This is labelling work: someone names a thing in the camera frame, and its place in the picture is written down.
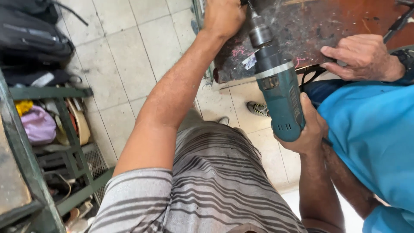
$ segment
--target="pink bag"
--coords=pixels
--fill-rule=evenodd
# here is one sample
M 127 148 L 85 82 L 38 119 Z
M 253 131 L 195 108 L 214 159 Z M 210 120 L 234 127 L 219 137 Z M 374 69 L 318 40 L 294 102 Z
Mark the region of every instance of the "pink bag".
M 56 137 L 56 123 L 43 108 L 33 105 L 29 113 L 21 117 L 30 144 L 34 146 L 51 143 Z

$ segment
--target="blue jeans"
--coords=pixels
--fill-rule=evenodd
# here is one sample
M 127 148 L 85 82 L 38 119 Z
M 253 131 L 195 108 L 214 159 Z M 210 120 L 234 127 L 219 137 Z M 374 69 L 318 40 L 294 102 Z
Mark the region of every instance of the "blue jeans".
M 345 81 L 342 79 L 322 80 L 309 83 L 304 86 L 303 90 L 309 96 L 313 106 L 318 109 L 319 105 L 333 92 L 341 87 L 353 83 L 354 81 Z

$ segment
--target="hand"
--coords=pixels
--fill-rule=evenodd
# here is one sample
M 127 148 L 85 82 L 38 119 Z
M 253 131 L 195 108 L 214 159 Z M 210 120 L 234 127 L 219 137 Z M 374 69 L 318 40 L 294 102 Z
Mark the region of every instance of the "hand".
M 274 138 L 283 147 L 293 152 L 305 155 L 322 154 L 322 137 L 327 136 L 328 125 L 313 107 L 311 100 L 304 92 L 301 93 L 301 105 L 306 125 L 299 138 L 294 142 L 282 141 L 276 135 L 274 135 Z
M 246 19 L 247 5 L 240 0 L 206 0 L 203 30 L 227 41 L 234 36 Z
M 347 64 L 345 67 L 334 62 L 320 65 L 343 80 L 393 82 L 405 74 L 404 65 L 396 56 L 388 54 L 383 37 L 379 35 L 349 36 L 341 39 L 336 48 L 324 46 L 321 52 Z

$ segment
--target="wooden workbench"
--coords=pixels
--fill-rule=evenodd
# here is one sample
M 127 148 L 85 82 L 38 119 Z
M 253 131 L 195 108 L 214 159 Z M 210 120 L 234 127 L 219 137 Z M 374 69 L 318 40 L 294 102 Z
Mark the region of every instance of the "wooden workbench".
M 297 68 L 329 61 L 320 53 L 322 46 L 335 46 L 341 38 L 354 34 L 384 35 L 408 10 L 394 0 L 256 0 L 254 6 L 264 17 L 275 40 Z M 218 83 L 252 77 L 242 61 L 254 53 L 248 33 L 248 20 L 221 49 L 214 60 Z M 399 31 L 388 44 L 394 49 L 413 43 L 414 23 Z

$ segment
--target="sticker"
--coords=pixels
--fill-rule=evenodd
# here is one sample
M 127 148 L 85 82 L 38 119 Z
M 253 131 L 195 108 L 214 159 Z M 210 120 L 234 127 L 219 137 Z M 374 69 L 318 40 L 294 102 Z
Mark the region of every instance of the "sticker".
M 246 70 L 252 68 L 256 63 L 256 56 L 253 53 L 250 57 L 246 58 L 244 61 L 241 62 L 244 65 Z

